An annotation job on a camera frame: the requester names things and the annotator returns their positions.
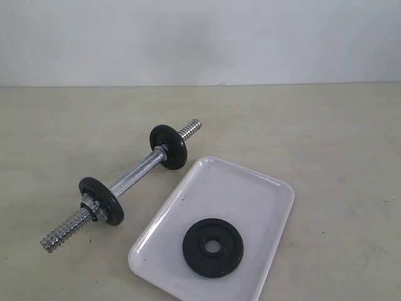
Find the white rectangular plastic tray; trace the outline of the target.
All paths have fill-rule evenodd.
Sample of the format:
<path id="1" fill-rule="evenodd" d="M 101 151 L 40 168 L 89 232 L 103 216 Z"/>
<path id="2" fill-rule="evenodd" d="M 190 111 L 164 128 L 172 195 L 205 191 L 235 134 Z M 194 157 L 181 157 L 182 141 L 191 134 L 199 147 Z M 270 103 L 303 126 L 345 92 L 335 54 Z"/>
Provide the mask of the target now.
<path id="1" fill-rule="evenodd" d="M 216 157 L 189 169 L 128 253 L 134 274 L 180 300 L 257 300 L 295 193 L 287 183 Z M 242 236 L 239 266 L 206 278 L 186 264 L 182 242 L 196 222 L 223 219 Z"/>

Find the black weight plate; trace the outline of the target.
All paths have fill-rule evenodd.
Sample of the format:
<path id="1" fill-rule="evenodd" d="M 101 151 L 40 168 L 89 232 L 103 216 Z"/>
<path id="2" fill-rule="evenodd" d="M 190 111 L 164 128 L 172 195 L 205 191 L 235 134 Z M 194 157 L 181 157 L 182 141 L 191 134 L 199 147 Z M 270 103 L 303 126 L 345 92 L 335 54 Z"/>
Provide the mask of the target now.
<path id="1" fill-rule="evenodd" d="M 112 192 L 99 180 L 93 177 L 84 177 L 78 185 L 81 195 L 88 194 L 107 213 L 106 223 L 110 226 L 118 226 L 124 219 L 123 208 Z"/>
<path id="2" fill-rule="evenodd" d="M 223 219 L 207 218 L 187 230 L 182 252 L 193 272 L 206 278 L 221 278 L 239 266 L 244 243 L 232 224 Z"/>
<path id="3" fill-rule="evenodd" d="M 187 162 L 187 148 L 180 134 L 168 125 L 155 126 L 149 136 L 151 149 L 162 147 L 167 159 L 162 165 L 170 170 L 178 170 Z"/>

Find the chrome threaded dumbbell bar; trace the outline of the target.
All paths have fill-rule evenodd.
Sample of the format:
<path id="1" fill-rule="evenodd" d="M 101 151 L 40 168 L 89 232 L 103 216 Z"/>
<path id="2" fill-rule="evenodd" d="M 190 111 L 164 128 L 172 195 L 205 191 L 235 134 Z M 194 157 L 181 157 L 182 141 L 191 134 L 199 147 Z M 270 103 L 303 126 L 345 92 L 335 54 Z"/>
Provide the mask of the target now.
<path id="1" fill-rule="evenodd" d="M 184 139 L 184 142 L 186 142 L 200 130 L 201 127 L 202 123 L 198 119 L 192 119 L 184 127 L 176 131 Z M 118 200 L 121 195 L 139 182 L 139 180 L 146 176 L 154 167 L 159 164 L 162 165 L 162 162 L 166 159 L 167 155 L 164 149 L 162 147 L 156 147 L 147 157 L 141 160 L 132 170 L 127 172 L 126 175 L 122 176 L 117 182 L 111 185 L 111 187 L 108 187 L 108 189 Z M 80 203 L 80 209 L 42 238 L 40 245 L 45 251 L 52 253 L 89 221 L 92 221 L 90 214 L 86 209 L 81 208 Z"/>

